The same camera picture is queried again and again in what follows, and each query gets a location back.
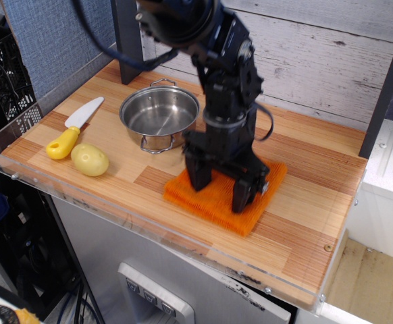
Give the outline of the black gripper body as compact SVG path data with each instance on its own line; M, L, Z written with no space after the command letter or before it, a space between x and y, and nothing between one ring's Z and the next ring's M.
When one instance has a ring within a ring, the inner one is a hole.
M232 124L221 124L207 120L204 132L184 132L184 154L209 155L212 169L238 180L257 183L257 192L268 189L270 169L253 152L257 112L249 111L246 116Z

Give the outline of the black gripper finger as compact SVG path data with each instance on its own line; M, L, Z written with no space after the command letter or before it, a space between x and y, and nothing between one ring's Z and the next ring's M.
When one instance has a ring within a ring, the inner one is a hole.
M194 153L186 153L185 157L190 183L198 192L211 182L212 158Z
M232 211L234 213L243 212L247 204L253 202L257 193L257 183L245 179L235 181L232 200Z

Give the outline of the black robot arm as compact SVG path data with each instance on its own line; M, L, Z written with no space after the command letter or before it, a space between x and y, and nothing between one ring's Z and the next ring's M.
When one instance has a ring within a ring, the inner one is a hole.
M190 56L205 93L204 132L186 131L184 154L196 191L214 169L234 179L232 210L268 189L269 168L254 154L262 93L249 31L221 1L140 1L136 18L157 42Z

